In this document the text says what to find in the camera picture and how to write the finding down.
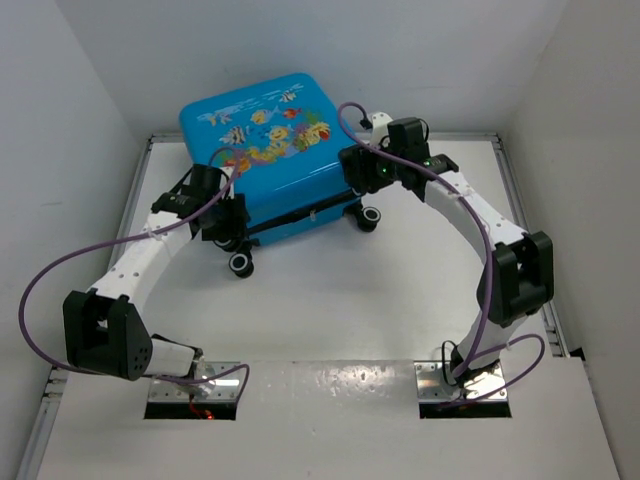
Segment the blue suitcase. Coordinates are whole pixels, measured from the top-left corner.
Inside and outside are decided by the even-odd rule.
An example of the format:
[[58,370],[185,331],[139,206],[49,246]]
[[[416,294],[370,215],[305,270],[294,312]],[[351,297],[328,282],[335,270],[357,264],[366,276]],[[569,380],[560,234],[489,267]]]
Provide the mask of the blue suitcase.
[[251,250],[351,215],[363,232],[381,219],[345,181],[338,154],[352,146],[335,105],[314,78],[293,73],[201,99],[179,114],[194,165],[238,172],[246,196],[247,237],[214,242],[240,278],[254,271]]

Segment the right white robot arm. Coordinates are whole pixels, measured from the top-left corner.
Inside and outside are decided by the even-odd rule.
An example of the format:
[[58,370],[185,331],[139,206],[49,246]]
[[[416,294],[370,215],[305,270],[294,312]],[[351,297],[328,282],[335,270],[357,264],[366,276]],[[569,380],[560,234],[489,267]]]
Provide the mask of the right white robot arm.
[[554,296],[553,243],[503,217],[444,154],[405,160],[364,146],[340,151],[345,180],[358,194],[395,182],[439,212],[483,264],[476,291],[480,308],[469,333],[453,349],[449,382],[460,386],[488,370],[514,334]]

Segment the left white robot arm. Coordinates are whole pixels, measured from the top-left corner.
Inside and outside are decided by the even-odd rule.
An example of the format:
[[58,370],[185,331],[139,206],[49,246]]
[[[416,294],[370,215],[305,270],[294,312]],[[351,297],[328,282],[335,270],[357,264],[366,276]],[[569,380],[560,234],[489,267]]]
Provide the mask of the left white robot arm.
[[201,351],[148,332],[146,301],[178,252],[209,219],[211,204],[181,218],[175,212],[151,212],[119,260],[85,292],[63,302],[66,355],[79,370],[135,381],[141,377],[184,386],[200,386],[217,377],[197,377]]

